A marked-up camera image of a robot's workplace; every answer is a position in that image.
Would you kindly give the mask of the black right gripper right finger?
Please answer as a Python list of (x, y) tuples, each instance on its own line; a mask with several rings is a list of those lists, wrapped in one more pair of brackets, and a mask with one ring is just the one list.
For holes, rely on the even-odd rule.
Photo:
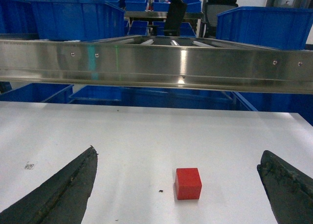
[(313, 222), (313, 179), (269, 150), (257, 165), (260, 180), (279, 224)]

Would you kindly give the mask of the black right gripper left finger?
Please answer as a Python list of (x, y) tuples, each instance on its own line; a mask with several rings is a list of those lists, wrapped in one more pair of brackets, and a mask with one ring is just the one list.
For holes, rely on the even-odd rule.
[(98, 153), (90, 146), (0, 213), (2, 224), (80, 224), (93, 189)]

